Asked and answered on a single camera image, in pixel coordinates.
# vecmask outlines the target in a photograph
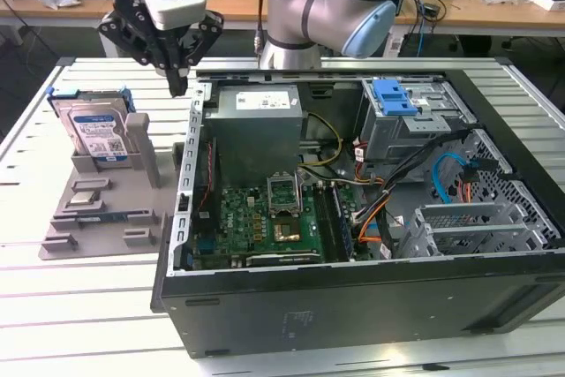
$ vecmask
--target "office floor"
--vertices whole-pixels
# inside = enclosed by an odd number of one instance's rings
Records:
[[[35,95],[57,60],[34,41],[34,34],[23,32],[24,44],[14,47],[6,42],[0,47],[0,140],[7,134],[28,102]],[[43,28],[41,37],[61,57],[103,57],[102,45],[93,29]],[[253,32],[228,31],[209,52],[211,57],[248,57],[253,55]],[[422,57],[461,57],[449,49],[451,36],[426,36]],[[512,49],[501,43],[507,39],[493,38],[492,57],[508,57],[552,102],[565,106],[565,49],[556,40],[547,38],[518,39]],[[403,55],[414,56],[418,37],[412,37]]]

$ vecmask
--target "open computer tower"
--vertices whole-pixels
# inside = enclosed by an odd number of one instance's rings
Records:
[[[508,332],[565,195],[463,72],[202,72],[154,298],[193,358]]]

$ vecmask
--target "white box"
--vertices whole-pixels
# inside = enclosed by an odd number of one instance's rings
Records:
[[[533,3],[546,11],[565,11],[565,0],[534,0]]]

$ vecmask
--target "blue hard drive label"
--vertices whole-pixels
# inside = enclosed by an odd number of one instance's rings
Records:
[[[124,140],[116,133],[118,123],[111,115],[84,115],[74,117],[75,127],[88,153],[101,162],[127,159]]]
[[[116,121],[111,115],[92,115],[92,116],[82,116],[75,117],[75,123],[111,123]]]

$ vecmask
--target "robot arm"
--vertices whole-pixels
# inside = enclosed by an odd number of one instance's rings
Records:
[[[368,57],[394,23],[389,0],[269,0],[268,43],[262,68],[320,67],[317,44],[348,57]],[[194,40],[185,46],[190,25]],[[167,77],[173,97],[185,94],[186,75],[222,33],[223,16],[206,0],[114,0],[98,30],[138,63]]]
[[[191,24],[199,22],[185,46]],[[167,77],[173,97],[185,94],[186,75],[222,33],[223,16],[206,11],[206,0],[114,0],[114,11],[98,31],[138,63],[152,64]]]
[[[263,69],[320,68],[317,44],[347,57],[369,57],[386,38],[396,15],[389,0],[268,1]]]

